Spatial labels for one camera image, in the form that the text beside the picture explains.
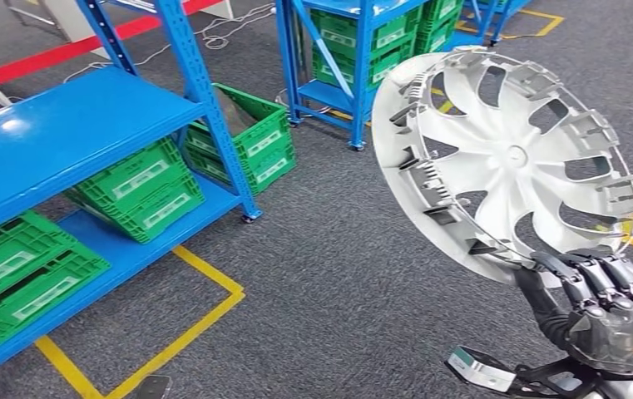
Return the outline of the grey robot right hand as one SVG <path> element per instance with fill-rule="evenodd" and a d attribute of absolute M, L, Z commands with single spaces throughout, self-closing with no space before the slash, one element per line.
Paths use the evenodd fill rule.
<path fill-rule="evenodd" d="M 542 334 L 588 367 L 633 377 L 633 262 L 597 249 L 532 260 L 514 276 Z"/>

